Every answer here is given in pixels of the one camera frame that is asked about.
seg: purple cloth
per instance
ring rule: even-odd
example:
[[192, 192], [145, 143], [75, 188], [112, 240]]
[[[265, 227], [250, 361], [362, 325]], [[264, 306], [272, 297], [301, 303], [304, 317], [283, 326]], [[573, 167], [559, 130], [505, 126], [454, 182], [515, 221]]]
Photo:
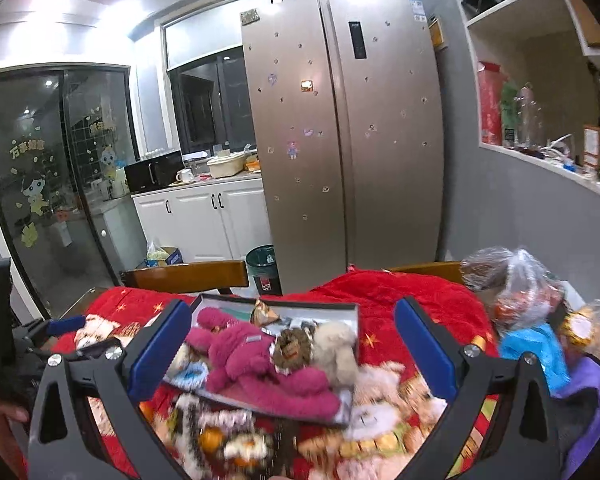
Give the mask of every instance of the purple cloth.
[[555, 392], [553, 396], [564, 399], [584, 388], [595, 388], [598, 391], [598, 409], [589, 429], [569, 450], [564, 461], [562, 480], [569, 478], [580, 467], [600, 438], [600, 366], [588, 357], [578, 361], [571, 371], [571, 382]]

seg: side-by-side refrigerator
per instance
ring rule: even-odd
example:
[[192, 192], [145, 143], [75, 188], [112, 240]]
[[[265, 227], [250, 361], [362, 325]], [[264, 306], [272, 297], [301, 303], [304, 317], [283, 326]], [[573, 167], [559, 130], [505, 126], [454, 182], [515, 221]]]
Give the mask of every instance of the side-by-side refrigerator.
[[242, 27], [285, 293], [436, 257], [443, 128], [426, 20], [410, 0], [296, 0]]

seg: black microwave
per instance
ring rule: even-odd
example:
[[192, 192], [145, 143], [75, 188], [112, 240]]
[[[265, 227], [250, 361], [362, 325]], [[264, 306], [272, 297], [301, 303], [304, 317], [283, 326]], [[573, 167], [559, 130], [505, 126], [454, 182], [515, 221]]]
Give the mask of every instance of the black microwave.
[[141, 160], [125, 166], [126, 184], [131, 193], [164, 189], [176, 181], [176, 174], [183, 168], [180, 151]]

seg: hand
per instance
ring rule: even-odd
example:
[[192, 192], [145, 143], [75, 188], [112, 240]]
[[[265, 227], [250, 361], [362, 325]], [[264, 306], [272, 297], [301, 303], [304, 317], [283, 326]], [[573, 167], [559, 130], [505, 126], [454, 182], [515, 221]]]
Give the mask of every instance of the hand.
[[8, 418], [18, 422], [27, 422], [29, 413], [19, 406], [0, 402], [0, 456], [19, 479], [26, 480], [27, 475], [22, 461], [22, 453], [13, 433], [11, 433]]

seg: blue clamp pad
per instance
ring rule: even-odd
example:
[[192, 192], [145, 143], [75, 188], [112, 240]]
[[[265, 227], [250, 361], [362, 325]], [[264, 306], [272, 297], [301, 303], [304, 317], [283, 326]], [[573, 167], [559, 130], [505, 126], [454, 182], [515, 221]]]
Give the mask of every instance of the blue clamp pad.
[[132, 402], [149, 400], [154, 396], [190, 329], [191, 309], [184, 301], [178, 301], [130, 368], [127, 392]]
[[85, 323], [87, 323], [87, 319], [84, 316], [73, 316], [67, 319], [49, 321], [49, 324], [46, 326], [46, 334], [48, 336], [68, 334], [69, 332], [75, 332], [83, 328]]
[[394, 319], [398, 333], [431, 393], [447, 402], [454, 400], [458, 394], [456, 369], [409, 301], [403, 299], [395, 304]]

